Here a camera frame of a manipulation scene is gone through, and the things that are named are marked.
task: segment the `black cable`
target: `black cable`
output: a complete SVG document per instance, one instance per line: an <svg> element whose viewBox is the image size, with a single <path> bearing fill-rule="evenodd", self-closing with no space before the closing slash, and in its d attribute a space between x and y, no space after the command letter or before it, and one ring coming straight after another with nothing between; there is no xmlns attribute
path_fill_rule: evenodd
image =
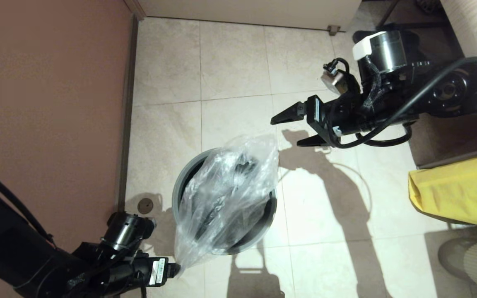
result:
<svg viewBox="0 0 477 298"><path fill-rule="evenodd" d="M346 59L343 58L336 58L335 60L338 60L339 62L343 63L343 66L345 66L345 72L349 74L349 63L347 63Z"/></svg>
<svg viewBox="0 0 477 298"><path fill-rule="evenodd" d="M373 98L373 100L371 100L371 104L369 105L362 105L361 106L361 109L364 113L367 113L368 111L370 110L373 110L373 106L375 106L375 104L384 96L384 94L388 93L390 91L390 88L389 87L383 87L383 88L380 88L380 90L376 93L376 96L375 98Z"/></svg>
<svg viewBox="0 0 477 298"><path fill-rule="evenodd" d="M413 104L415 104L419 99L421 99L422 96L424 96L428 91L430 91L447 74L449 74L450 72L454 71L458 67L467 63L477 63L477 57L463 58L461 60L458 60L450 64L449 66L441 70L433 79L431 79L428 83L426 83L415 95L413 95L409 100L407 100L407 102L403 104L402 107L396 110L396 112L393 113L392 116L388 118L388 120L384 121L382 124L380 124L378 127L376 127L374 130L372 130L371 132L369 132L362 138L347 144L341 144L337 140L337 137L335 136L334 132L332 131L332 116L334 115L334 109L335 109L336 103L338 102L338 100L335 100L335 102L333 103L331 107L330 117L327 120L327 124L328 124L327 133L329 134L329 138L331 139L332 144L334 145L334 147L347 149L347 148L358 146L367 141L370 141L374 136L378 135L382 130L390 126L398 117L406 113L413 106Z"/></svg>
<svg viewBox="0 0 477 298"><path fill-rule="evenodd" d="M369 72L373 75L373 83L371 85L371 90L367 95L366 100L362 104L362 109L364 111L369 111L373 107L374 102L378 99L380 92L382 91L382 76L378 71L378 67L371 61L369 56L364 58L367 67L369 68Z"/></svg>
<svg viewBox="0 0 477 298"><path fill-rule="evenodd" d="M3 183L0 181L0 193L7 198L9 202L12 203L18 209L19 212L25 217L25 219L34 227L36 232L40 234L42 237L47 239L47 241L51 242L55 248L55 241L53 240L53 235L47 234L47 232L44 230L44 228L41 226L41 224L38 222L38 220L32 215L32 213L23 205L23 203L13 194L8 188L6 188Z"/></svg>
<svg viewBox="0 0 477 298"><path fill-rule="evenodd" d="M411 138L411 127L409 125L404 125L404 127L405 127L406 133L402 137L395 138L395 139L389 139L389 140L386 140L386 141L370 140L370 141L365 142L364 144L369 145L369 146L373 146L373 147L391 147L391 146L396 146L396 145L400 145L402 143L405 143L405 142L409 141L410 138ZM363 138L363 136L362 136L362 134L357 132L356 133L356 138L360 139L360 138Z"/></svg>
<svg viewBox="0 0 477 298"><path fill-rule="evenodd" d="M45 266L47 266L47 264L49 264L49 262L51 262L53 258L54 258L53 256L49 257L49 259L47 259L47 261L45 261L43 265L40 268L38 268L38 270L36 270L36 272L31 276L31 278L28 279L28 281L25 281L19 286L13 286L12 288L14 290L18 290L21 287L27 286L29 283L31 283L32 280L34 280L38 276L38 274L40 274L40 272L45 268Z"/></svg>
<svg viewBox="0 0 477 298"><path fill-rule="evenodd" d="M68 280L67 284L70 285L68 287L70 288L70 291L68 292L67 296L72 297L77 291L80 291L84 286L86 286L92 277L98 275L99 273L113 266L115 263L117 263L121 259L125 258L125 256L131 251L131 248L135 246L136 244L138 244L141 240L142 240L141 237L134 239L132 242L130 242L127 245L126 249L123 249L123 251L118 253L113 259L102 264L101 266L98 266L95 269L91 269L89 271L83 272L79 274L78 276L74 277L73 279Z"/></svg>
<svg viewBox="0 0 477 298"><path fill-rule="evenodd" d="M141 298L146 298L146 287L145 285L141 285Z"/></svg>

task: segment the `yellow bag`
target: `yellow bag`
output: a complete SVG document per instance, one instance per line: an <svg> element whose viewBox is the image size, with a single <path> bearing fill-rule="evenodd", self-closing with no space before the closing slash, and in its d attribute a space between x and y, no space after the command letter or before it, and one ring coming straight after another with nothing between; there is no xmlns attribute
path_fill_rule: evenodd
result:
<svg viewBox="0 0 477 298"><path fill-rule="evenodd" d="M420 211L477 224L477 158L411 171L408 187Z"/></svg>

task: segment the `white label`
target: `white label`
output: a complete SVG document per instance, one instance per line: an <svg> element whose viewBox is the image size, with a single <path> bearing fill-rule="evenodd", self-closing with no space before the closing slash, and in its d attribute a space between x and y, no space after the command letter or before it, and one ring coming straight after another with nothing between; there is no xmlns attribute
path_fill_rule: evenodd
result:
<svg viewBox="0 0 477 298"><path fill-rule="evenodd" d="M156 283L160 284L163 281L164 272L165 272L165 259L159 259L159 265L157 266Z"/></svg>
<svg viewBox="0 0 477 298"><path fill-rule="evenodd" d="M152 263L152 273L150 275L150 281L148 282L148 285L152 286L152 285L156 284L157 267L158 267L158 261L154 261Z"/></svg>

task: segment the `clear plastic bag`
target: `clear plastic bag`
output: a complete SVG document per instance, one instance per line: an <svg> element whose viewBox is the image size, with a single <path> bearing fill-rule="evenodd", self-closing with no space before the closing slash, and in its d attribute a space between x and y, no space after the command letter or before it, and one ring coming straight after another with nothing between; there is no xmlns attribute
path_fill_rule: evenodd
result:
<svg viewBox="0 0 477 298"><path fill-rule="evenodd" d="M277 186L274 136L240 137L214 149L185 187L174 254L185 268L223 255L263 216Z"/></svg>

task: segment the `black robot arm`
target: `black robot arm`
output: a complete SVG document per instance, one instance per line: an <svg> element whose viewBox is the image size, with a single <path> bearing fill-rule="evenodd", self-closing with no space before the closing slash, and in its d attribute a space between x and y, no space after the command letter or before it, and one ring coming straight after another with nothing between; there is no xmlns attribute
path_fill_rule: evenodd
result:
<svg viewBox="0 0 477 298"><path fill-rule="evenodd" d="M23 297L100 297L135 288L162 286L178 273L168 258L140 249L153 219L114 213L101 243L83 242L67 253L56 247L27 208L0 182L0 279Z"/></svg>
<svg viewBox="0 0 477 298"><path fill-rule="evenodd" d="M477 57L435 64L405 49L409 35L378 32L353 49L358 60L363 92L349 72L347 62L336 58L323 66L322 80L339 98L322 102L316 95L275 115L271 124L306 117L317 135L298 141L301 147L339 147L366 144L388 147L408 141L410 125L419 114L436 117L477 115ZM342 62L345 70L337 69ZM403 124L405 135L388 141L372 140L390 125ZM341 136L355 134L356 141L341 144Z"/></svg>

